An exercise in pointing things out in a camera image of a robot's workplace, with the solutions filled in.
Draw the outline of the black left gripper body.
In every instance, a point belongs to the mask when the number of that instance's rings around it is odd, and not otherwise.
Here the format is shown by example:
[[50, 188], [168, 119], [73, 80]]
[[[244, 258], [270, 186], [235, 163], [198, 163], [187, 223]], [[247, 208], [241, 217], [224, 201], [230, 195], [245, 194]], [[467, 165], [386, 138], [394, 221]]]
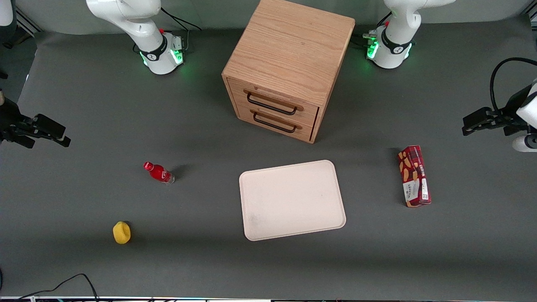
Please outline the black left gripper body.
[[498, 107], [493, 94], [493, 127], [534, 127], [534, 87], [526, 86], [513, 94], [504, 107]]

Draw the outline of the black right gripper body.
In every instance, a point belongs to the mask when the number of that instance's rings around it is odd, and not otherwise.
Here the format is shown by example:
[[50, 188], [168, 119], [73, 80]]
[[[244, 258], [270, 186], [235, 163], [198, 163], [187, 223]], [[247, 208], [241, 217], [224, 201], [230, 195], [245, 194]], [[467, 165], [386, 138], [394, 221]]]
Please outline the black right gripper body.
[[29, 118], [21, 114], [18, 105], [7, 99], [1, 99], [0, 106], [0, 141], [12, 142], [13, 135], [25, 135], [31, 134], [34, 131], [30, 128], [34, 124], [34, 117]]

